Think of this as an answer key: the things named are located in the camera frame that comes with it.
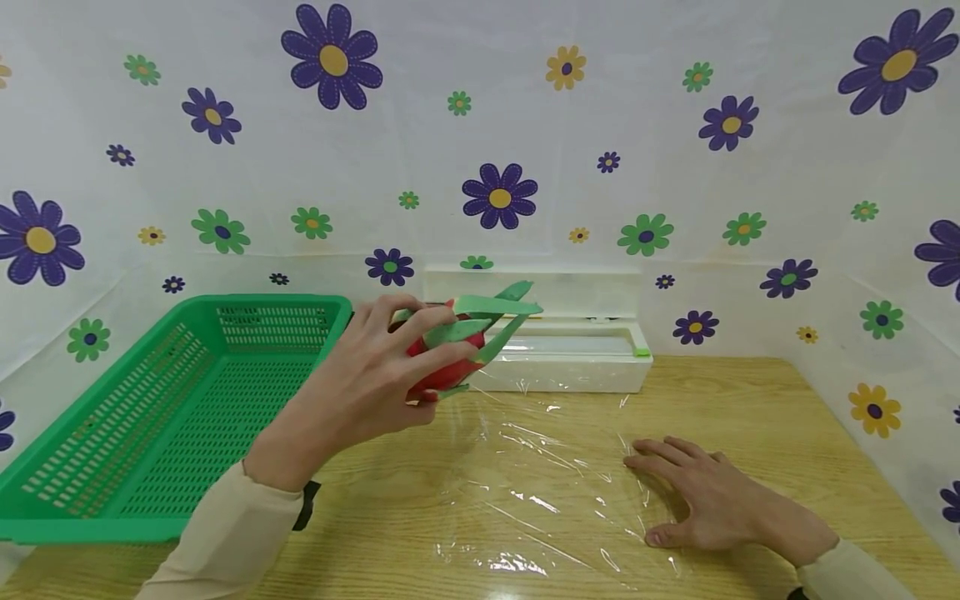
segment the green plastic basket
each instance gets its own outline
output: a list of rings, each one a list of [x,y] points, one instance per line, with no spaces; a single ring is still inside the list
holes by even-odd
[[[0,473],[0,540],[177,538],[350,314],[336,296],[177,305]]]

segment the right hand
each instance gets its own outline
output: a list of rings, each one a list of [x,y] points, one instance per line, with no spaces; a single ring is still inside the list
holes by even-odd
[[[651,546],[726,550],[760,543],[802,566],[839,541],[819,517],[758,484],[721,452],[708,454],[673,437],[636,440],[634,448],[641,454],[626,457],[624,464],[665,480],[690,508],[685,521],[648,530],[645,540]]]

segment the hand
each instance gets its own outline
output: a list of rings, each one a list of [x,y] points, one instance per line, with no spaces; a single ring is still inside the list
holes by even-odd
[[[822,519],[758,484],[721,452],[707,454],[693,442],[672,437],[636,440],[634,448],[641,454],[628,456],[624,464],[664,479],[690,508],[685,521],[647,531],[651,546],[726,550],[759,543],[802,566],[840,541]]]
[[[400,328],[394,313],[415,311]],[[322,364],[253,442],[244,460],[257,483],[299,492],[334,454],[386,433],[434,419],[436,402],[409,390],[428,374],[470,358],[469,342],[443,344],[418,356],[406,349],[429,329],[456,322],[446,306],[426,307],[412,296],[381,296],[357,308]]]

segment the plastic wrap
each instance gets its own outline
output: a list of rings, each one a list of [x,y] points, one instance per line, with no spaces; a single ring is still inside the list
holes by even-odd
[[[642,425],[623,418],[630,396],[528,394],[515,384],[516,393],[474,388],[444,401],[458,456],[437,558],[541,577],[581,571],[628,588],[685,579],[682,550],[643,541],[686,505],[623,466]]]

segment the green flower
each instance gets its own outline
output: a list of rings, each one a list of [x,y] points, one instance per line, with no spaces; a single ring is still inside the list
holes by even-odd
[[[709,62],[704,62],[703,64],[694,62],[693,68],[686,69],[684,75],[686,75],[686,79],[684,79],[686,91],[699,92],[705,85],[710,85],[710,75],[713,75],[713,69],[710,68]]]
[[[420,196],[414,194],[413,192],[403,192],[400,194],[400,205],[407,210],[416,208],[417,206],[420,206]]]
[[[156,65],[143,58],[142,54],[136,56],[127,55],[127,61],[123,63],[130,71],[131,79],[138,79],[144,85],[156,85],[156,80],[160,79],[160,72],[156,70]]]
[[[465,91],[455,91],[453,95],[446,99],[448,102],[447,110],[452,110],[454,116],[462,117],[470,110],[470,97]]]
[[[635,226],[627,225],[620,230],[623,237],[616,241],[616,245],[626,246],[629,255],[643,252],[644,256],[653,256],[657,249],[663,250],[670,245],[666,236],[673,233],[673,226],[665,221],[664,214],[655,216],[653,221],[648,215],[639,215]]]
[[[104,327],[104,322],[95,319],[82,319],[80,325],[70,329],[70,339],[66,345],[66,351],[76,354],[78,363],[86,359],[97,360],[100,358],[100,352],[106,352],[110,348],[107,338],[110,337],[110,330]]]
[[[876,203],[862,202],[853,205],[853,210],[850,211],[850,214],[853,215],[853,218],[866,223],[867,221],[873,221],[876,218],[876,214],[880,211],[876,207]]]
[[[190,225],[200,232],[200,241],[205,244],[216,244],[217,252],[227,254],[231,250],[237,254],[243,253],[243,247],[250,245],[250,238],[241,233],[243,224],[231,221],[227,213],[217,209],[214,214],[206,208],[197,211],[200,219],[194,219]]]
[[[298,208],[297,214],[291,215],[290,220],[297,225],[294,227],[294,231],[302,233],[308,240],[313,240],[318,237],[325,240],[326,235],[333,230],[333,226],[330,224],[330,217],[320,214],[320,209],[316,206],[309,210],[306,208]]]
[[[902,316],[903,311],[894,308],[888,300],[880,304],[867,302],[867,310],[860,311],[864,331],[873,331],[875,340],[881,337],[893,339],[897,332],[903,329],[903,321],[900,320]]]
[[[493,261],[487,260],[487,257],[483,254],[480,254],[479,256],[474,256],[471,254],[467,257],[467,260],[460,261],[460,266],[464,269],[489,269],[493,266]]]
[[[767,227],[767,222],[760,219],[760,213],[741,212],[735,221],[727,222],[727,230],[723,234],[727,243],[733,246],[737,242],[740,246],[746,246],[750,240],[756,240],[760,236],[760,230]]]

